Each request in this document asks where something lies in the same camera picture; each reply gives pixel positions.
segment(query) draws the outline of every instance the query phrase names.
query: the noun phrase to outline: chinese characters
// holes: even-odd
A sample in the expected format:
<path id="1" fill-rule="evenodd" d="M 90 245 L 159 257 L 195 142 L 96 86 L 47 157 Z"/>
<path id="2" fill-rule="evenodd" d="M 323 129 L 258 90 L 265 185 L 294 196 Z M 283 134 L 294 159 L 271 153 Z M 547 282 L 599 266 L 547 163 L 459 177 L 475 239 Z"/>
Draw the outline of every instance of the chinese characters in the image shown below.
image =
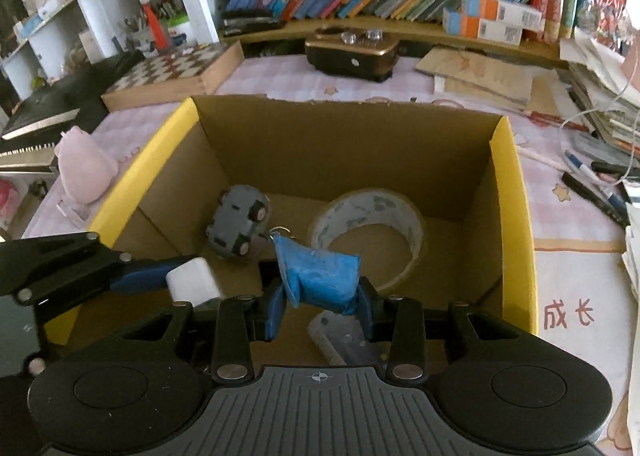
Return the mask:
<path id="1" fill-rule="evenodd" d="M 592 322 L 595 322 L 593 315 L 593 308 L 589 306 L 591 299 L 578 300 L 578 308 L 575 309 L 578 322 L 581 326 L 589 326 Z M 564 310 L 564 302 L 562 299 L 556 301 L 553 299 L 552 303 L 545 306 L 545 330 L 553 330 L 554 328 L 568 329 L 566 323 L 566 311 Z"/>

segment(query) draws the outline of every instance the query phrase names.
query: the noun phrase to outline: wooden shelf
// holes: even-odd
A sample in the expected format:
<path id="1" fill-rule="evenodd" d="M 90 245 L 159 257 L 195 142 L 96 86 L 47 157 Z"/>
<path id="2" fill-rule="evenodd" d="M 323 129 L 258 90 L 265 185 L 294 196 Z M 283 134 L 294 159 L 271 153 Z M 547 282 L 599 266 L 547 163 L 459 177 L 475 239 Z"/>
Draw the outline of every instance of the wooden shelf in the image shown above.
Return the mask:
<path id="1" fill-rule="evenodd" d="M 291 21 L 279 30 L 248 33 L 233 36 L 225 40 L 239 40 L 242 43 L 265 42 L 275 40 L 302 39 L 321 26 L 350 26 L 352 28 L 381 28 L 403 40 L 428 42 L 471 50 L 479 50 L 511 57 L 544 67 L 567 68 L 565 61 L 560 60 L 559 46 L 549 46 L 541 42 L 523 41 L 520 46 L 510 46 L 499 42 L 481 39 L 469 39 L 447 35 L 441 25 L 435 23 L 411 22 L 404 20 L 380 19 L 374 16 L 360 16 L 354 19 L 305 19 Z"/>

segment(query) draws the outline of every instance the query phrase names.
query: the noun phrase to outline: chessboard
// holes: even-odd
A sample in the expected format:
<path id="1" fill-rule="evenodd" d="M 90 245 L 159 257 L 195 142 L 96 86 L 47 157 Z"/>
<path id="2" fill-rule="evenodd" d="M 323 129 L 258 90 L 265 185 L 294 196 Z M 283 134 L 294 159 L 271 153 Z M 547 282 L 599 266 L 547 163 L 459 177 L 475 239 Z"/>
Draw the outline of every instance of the chessboard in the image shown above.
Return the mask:
<path id="1" fill-rule="evenodd" d="M 137 64 L 102 95 L 110 112 L 215 93 L 244 60 L 239 42 L 216 43 Z"/>

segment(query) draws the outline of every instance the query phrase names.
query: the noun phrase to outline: blue pen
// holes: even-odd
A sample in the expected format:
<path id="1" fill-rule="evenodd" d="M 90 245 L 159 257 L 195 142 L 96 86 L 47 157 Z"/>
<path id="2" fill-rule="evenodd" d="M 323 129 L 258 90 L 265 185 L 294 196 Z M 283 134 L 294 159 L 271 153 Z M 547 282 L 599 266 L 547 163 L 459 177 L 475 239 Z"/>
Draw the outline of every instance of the blue pen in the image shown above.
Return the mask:
<path id="1" fill-rule="evenodd" d="M 575 165 L 576 169 L 578 169 L 581 173 L 583 173 L 587 178 L 593 181 L 594 185 L 604 194 L 604 197 L 611 203 L 613 208 L 618 211 L 618 213 L 625 219 L 628 220 L 629 216 L 626 212 L 626 204 L 625 201 L 618 196 L 611 187 L 605 186 L 602 184 L 602 180 L 598 178 L 598 175 L 594 173 L 588 166 L 584 165 L 577 156 L 572 154 L 569 151 L 565 151 L 564 155 L 569 159 L 569 161 Z"/>

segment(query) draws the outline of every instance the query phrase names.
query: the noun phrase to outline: roll of tape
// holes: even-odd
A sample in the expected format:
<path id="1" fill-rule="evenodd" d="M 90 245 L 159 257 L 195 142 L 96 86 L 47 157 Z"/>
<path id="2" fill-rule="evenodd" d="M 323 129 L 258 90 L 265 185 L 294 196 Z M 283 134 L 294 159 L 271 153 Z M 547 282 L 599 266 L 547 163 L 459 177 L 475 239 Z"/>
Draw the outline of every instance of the roll of tape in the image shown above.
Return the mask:
<path id="1" fill-rule="evenodd" d="M 386 225 L 406 239 L 411 261 L 400 274 L 379 285 L 379 292 L 404 281 L 426 251 L 422 215 L 405 196 L 386 189 L 362 189 L 332 201 L 310 228 L 311 248 L 328 250 L 344 233 L 366 225 Z"/>

